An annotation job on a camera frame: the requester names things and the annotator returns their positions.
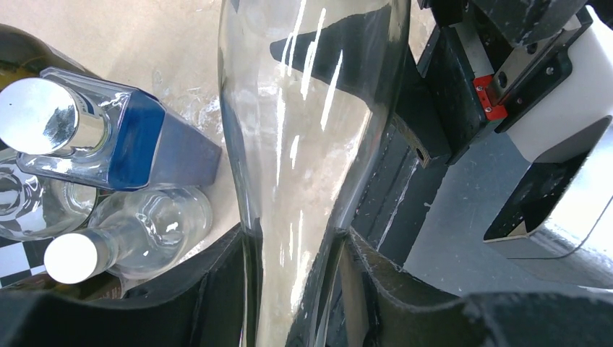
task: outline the gray surface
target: gray surface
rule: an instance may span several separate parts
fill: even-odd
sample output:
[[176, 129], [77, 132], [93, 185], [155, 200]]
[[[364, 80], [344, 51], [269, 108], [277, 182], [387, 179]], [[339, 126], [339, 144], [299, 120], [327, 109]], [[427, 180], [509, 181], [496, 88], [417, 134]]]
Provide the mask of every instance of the gray surface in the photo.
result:
[[492, 134], [451, 166], [404, 265], [405, 270], [456, 295], [486, 291], [585, 293], [546, 282], [483, 243], [483, 235], [526, 170], [505, 134]]

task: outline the silver bottle cap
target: silver bottle cap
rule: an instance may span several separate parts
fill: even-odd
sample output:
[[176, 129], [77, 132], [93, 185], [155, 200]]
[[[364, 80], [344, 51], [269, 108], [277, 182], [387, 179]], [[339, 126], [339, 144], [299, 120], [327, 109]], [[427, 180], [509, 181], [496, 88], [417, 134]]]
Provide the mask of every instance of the silver bottle cap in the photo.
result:
[[106, 135], [101, 113], [97, 105], [67, 87], [26, 78], [0, 92], [0, 140], [31, 155], [93, 148]]

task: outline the black and white checkerboard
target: black and white checkerboard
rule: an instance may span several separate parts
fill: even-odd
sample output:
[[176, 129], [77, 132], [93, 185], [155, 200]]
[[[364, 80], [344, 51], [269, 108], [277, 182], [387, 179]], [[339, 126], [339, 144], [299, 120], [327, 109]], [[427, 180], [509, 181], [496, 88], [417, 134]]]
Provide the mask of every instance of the black and white checkerboard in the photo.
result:
[[43, 256], [51, 240], [18, 242], [0, 237], [0, 288], [43, 272]]

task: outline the white bottle cap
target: white bottle cap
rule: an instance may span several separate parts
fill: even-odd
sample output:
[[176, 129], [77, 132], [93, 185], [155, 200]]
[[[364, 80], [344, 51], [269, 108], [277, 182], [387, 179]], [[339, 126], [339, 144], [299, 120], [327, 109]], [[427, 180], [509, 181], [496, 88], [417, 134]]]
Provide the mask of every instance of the white bottle cap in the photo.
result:
[[79, 283], [101, 272], [98, 249], [83, 234], [66, 234], [54, 239], [45, 251], [44, 260], [47, 273], [60, 283]]

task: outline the clear glass bottle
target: clear glass bottle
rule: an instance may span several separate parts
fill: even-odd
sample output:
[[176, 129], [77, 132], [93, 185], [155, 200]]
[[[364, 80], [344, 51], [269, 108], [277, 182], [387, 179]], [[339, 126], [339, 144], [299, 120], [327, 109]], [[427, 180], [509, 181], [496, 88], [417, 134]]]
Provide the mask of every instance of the clear glass bottle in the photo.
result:
[[398, 98], [409, 6], [223, 2], [220, 107], [246, 232], [244, 346], [325, 344], [332, 245]]
[[194, 187], [115, 193], [94, 210], [86, 229], [49, 244], [45, 266], [67, 284], [103, 271], [153, 278], [203, 240], [212, 221], [208, 199]]
[[101, 193], [87, 187], [23, 173], [17, 152], [0, 151], [0, 236], [32, 241], [74, 231], [89, 217]]
[[49, 68], [0, 92], [0, 139], [38, 176], [132, 191], [207, 186], [221, 149], [134, 87]]
[[47, 67], [95, 76], [68, 56], [25, 31], [0, 24], [0, 91], [22, 78], [37, 77], [40, 71]]

